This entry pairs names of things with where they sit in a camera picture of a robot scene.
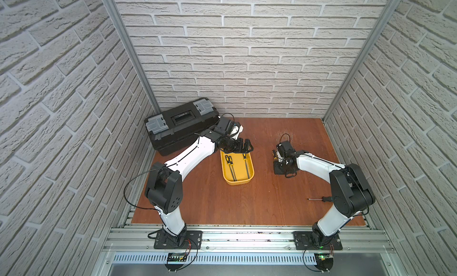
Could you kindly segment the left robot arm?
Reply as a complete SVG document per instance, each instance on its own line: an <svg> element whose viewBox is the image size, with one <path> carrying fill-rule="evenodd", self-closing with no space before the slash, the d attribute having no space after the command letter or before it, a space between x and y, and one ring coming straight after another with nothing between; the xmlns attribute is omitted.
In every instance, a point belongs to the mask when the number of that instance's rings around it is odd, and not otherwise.
<svg viewBox="0 0 457 276"><path fill-rule="evenodd" d="M198 164L216 151L252 152L250 140L239 137L242 131L243 126L239 122L221 116L215 125L198 133L194 143L177 157L163 164L153 164L145 197L158 211L165 233L177 242L184 240L187 231L179 208L183 201L183 181Z"/></svg>

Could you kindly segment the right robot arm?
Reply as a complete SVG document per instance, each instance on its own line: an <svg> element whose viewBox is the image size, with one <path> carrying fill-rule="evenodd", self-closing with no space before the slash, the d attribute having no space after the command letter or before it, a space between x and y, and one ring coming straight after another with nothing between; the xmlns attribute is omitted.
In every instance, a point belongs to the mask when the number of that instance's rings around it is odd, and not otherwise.
<svg viewBox="0 0 457 276"><path fill-rule="evenodd" d="M332 207L313 225L310 236L310 242L316 247L328 245L342 227L376 203L373 190L357 164L338 164L297 151L289 141L279 143L274 155L276 175L292 178L298 171L305 171L330 184L332 196L326 201L332 202Z"/></svg>

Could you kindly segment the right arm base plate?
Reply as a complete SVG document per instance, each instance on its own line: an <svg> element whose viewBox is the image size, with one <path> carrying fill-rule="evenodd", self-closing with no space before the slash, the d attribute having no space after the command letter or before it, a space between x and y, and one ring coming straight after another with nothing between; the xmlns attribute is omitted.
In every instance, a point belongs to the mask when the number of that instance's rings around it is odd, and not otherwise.
<svg viewBox="0 0 457 276"><path fill-rule="evenodd" d="M316 231L294 231L293 240L298 251L342 251L343 246L338 233L324 236Z"/></svg>

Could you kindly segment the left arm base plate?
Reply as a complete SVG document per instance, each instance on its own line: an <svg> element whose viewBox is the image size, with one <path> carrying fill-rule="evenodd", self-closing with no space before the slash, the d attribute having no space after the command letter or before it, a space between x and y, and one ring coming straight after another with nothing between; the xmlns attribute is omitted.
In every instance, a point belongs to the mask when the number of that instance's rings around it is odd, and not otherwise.
<svg viewBox="0 0 457 276"><path fill-rule="evenodd" d="M190 248L191 250L198 250L201 248L202 234L202 231L190 230L174 236L164 229L160 229L155 235L154 249L175 250Z"/></svg>

